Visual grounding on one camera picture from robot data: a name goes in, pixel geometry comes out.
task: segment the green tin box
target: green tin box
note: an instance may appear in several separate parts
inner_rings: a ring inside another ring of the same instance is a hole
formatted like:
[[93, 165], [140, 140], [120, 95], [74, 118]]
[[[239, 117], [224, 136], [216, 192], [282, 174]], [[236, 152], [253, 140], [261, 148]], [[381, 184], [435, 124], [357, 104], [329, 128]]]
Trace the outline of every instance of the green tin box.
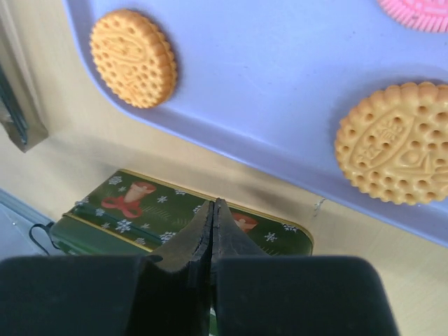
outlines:
[[[150, 253], [182, 230], [212, 197], [133, 171], [118, 170], [51, 227], [70, 254]], [[229, 204], [235, 223], [271, 256], [309, 255], [311, 235], [298, 224]]]

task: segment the black cord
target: black cord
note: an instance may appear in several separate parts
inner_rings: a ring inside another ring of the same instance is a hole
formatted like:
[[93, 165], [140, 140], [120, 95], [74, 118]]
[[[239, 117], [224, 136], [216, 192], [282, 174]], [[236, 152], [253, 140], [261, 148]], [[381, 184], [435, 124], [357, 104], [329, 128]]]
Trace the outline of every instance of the black cord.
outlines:
[[50, 242], [51, 242], [51, 244], [55, 247], [55, 249], [60, 250], [60, 248], [57, 247], [57, 246], [55, 245], [55, 243], [53, 243], [53, 241], [51, 240], [51, 237], [50, 237], [50, 228], [51, 228], [53, 225], [54, 225], [53, 222], [49, 222], [49, 224], [47, 224], [47, 225], [44, 225], [44, 224], [34, 224], [33, 226], [31, 226], [31, 228], [30, 228], [29, 231], [28, 231], [28, 235], [29, 235], [29, 238], [31, 239], [31, 241], [32, 241], [33, 243], [35, 243], [35, 245], [37, 245], [43, 252], [45, 252], [45, 254], [46, 254], [47, 256], [50, 255], [49, 252], [48, 252], [42, 245], [40, 245], [40, 244], [37, 242], [37, 240], [36, 240], [36, 239], [34, 238], [34, 236], [33, 236], [33, 232], [32, 232], [32, 230], [33, 230], [34, 228], [40, 228], [40, 229], [44, 230], [45, 233], [48, 235], [48, 238], [50, 238]]

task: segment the golden brown cookie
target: golden brown cookie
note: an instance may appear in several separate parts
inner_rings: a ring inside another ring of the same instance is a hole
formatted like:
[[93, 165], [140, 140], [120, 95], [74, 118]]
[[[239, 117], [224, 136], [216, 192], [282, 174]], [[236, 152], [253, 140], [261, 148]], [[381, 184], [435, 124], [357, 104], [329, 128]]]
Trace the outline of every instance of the golden brown cookie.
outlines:
[[101, 78], [128, 104], [153, 107], [173, 93], [174, 54], [146, 17], [127, 9], [108, 13], [93, 27], [90, 47]]
[[392, 85], [341, 120], [335, 141], [344, 176], [395, 204], [448, 195], [448, 85]]

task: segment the gold trim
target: gold trim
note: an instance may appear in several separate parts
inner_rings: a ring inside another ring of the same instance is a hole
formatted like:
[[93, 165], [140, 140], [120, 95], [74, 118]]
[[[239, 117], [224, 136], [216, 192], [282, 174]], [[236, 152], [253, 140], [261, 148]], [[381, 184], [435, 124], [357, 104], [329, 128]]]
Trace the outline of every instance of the gold trim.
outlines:
[[[165, 186], [165, 187], [168, 187], [168, 188], [173, 188], [173, 189], [177, 189], [177, 190], [183, 190], [183, 191], [185, 191], [185, 192], [187, 192], [187, 193], [189, 193], [191, 195], [194, 195], [194, 196], [197, 196], [197, 197], [201, 197], [201, 198], [204, 198], [204, 199], [209, 200], [209, 201], [215, 201], [216, 200], [216, 198], [213, 198], [211, 196], [202, 194], [200, 192], [197, 192], [197, 191], [194, 191], [194, 190], [191, 190], [191, 189], [188, 189], [188, 188], [180, 187], [178, 185], [171, 184], [171, 183], [168, 183], [168, 182], [165, 182], [165, 181], [161, 181], [161, 180], [159, 180], [157, 178], [153, 178], [153, 177], [149, 177], [149, 176], [146, 176], [146, 175], [143, 175], [143, 174], [140, 174], [140, 173], [136, 173], [135, 171], [130, 171], [128, 169], [119, 169], [118, 171], [119, 172], [123, 172], [125, 174], [133, 175], [135, 177], [139, 177], [140, 179], [143, 179], [143, 180], [147, 180], [147, 181], [151, 181], [151, 182], [154, 182], [154, 183], [161, 184], [162, 186]], [[294, 223], [294, 222], [291, 222], [289, 220], [282, 219], [282, 218], [279, 218], [279, 217], [276, 217], [276, 216], [268, 215], [267, 213], [259, 212], [259, 211], [256, 211], [256, 210], [252, 210], [252, 209], [246, 208], [245, 206], [239, 206], [238, 204], [234, 204], [234, 203], [231, 203], [231, 202], [228, 202], [227, 204], [229, 204], [229, 207], [236, 208], [236, 209], [241, 210], [241, 211], [249, 212], [250, 214], [254, 214], [254, 215], [257, 215], [257, 216], [260, 216], [260, 217], [264, 217], [266, 219], [270, 219], [271, 221], [276, 221], [276, 222], [280, 222], [280, 223], [283, 223], [283, 224], [292, 225], [292, 226], [297, 227], [310, 240], [310, 242], [311, 242], [311, 253], [310, 254], [312, 254], [313, 249], [314, 249], [314, 239], [313, 239], [313, 236], [312, 236], [310, 231], [308, 231], [306, 228], [304, 228], [300, 224], [297, 224], [297, 223]]]
[[128, 239], [128, 238], [123, 237], [123, 236], [120, 236], [119, 234], [116, 234], [116, 233], [114, 233], [114, 232], [112, 232], [112, 231], [108, 231], [108, 230], [102, 228], [102, 227], [99, 226], [99, 225], [95, 225], [95, 224], [89, 222], [88, 220], [85, 220], [85, 219], [83, 219], [83, 218], [81, 218], [81, 217], [78, 217], [78, 216], [76, 216], [76, 215], [73, 215], [73, 214], [71, 214], [71, 213], [66, 212], [66, 213], [64, 213], [64, 214], [62, 215], [62, 217], [64, 217], [64, 216], [66, 216], [66, 217], [70, 217], [70, 218], [72, 218], [72, 219], [74, 219], [74, 220], [76, 220], [76, 221], [79, 221], [79, 222], [82, 222], [82, 223], [84, 223], [84, 224], [87, 224], [87, 225], [91, 226], [92, 228], [95, 228], [95, 229], [98, 229], [98, 230], [100, 230], [100, 231], [103, 231], [103, 232], [105, 232], [105, 233], [107, 233], [107, 234], [109, 234], [109, 235], [114, 236], [115, 238], [119, 238], [119, 239], [123, 240], [124, 242], [127, 242], [127, 243], [129, 243], [129, 244], [131, 244], [131, 245], [134, 245], [135, 247], [138, 247], [138, 248], [140, 248], [140, 249], [142, 249], [142, 250], [145, 250], [145, 251], [147, 251], [147, 252], [153, 252], [153, 251], [154, 251], [154, 250], [151, 249], [151, 248], [148, 248], [148, 247], [145, 247], [145, 246], [143, 246], [143, 245], [140, 245], [140, 244], [136, 243], [135, 241], [132, 241], [131, 239]]

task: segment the cookie hole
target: cookie hole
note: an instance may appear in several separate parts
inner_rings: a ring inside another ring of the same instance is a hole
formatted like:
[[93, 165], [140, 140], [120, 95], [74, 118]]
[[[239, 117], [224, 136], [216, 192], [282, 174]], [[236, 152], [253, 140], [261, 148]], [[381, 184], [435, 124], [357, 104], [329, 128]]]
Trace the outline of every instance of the cookie hole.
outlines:
[[392, 196], [393, 196], [392, 190], [386, 189], [384, 191], [384, 196], [386, 196], [387, 198], [392, 198]]
[[427, 131], [428, 128], [429, 128], [428, 124], [423, 123], [419, 125], [419, 130], [421, 130], [422, 132]]
[[419, 113], [420, 114], [427, 114], [428, 108], [426, 106], [420, 106], [419, 107]]
[[421, 144], [418, 141], [411, 142], [411, 146], [414, 148], [420, 148]]
[[379, 179], [379, 172], [373, 171], [370, 176], [373, 180], [377, 180], [377, 179]]
[[406, 180], [399, 180], [398, 186], [400, 188], [406, 188], [409, 185], [409, 183]]
[[417, 182], [417, 186], [419, 188], [427, 188], [428, 187], [428, 182], [426, 182], [425, 180], [420, 180], [419, 182]]
[[436, 121], [448, 121], [448, 113], [447, 112], [440, 112], [435, 115]]
[[415, 197], [413, 196], [413, 194], [406, 194], [405, 199], [407, 202], [415, 202]]
[[439, 131], [439, 130], [435, 130], [435, 131], [433, 131], [432, 133], [431, 133], [431, 135], [434, 137], [434, 138], [440, 138], [441, 136], [442, 136], [442, 133], [441, 133], [441, 131]]

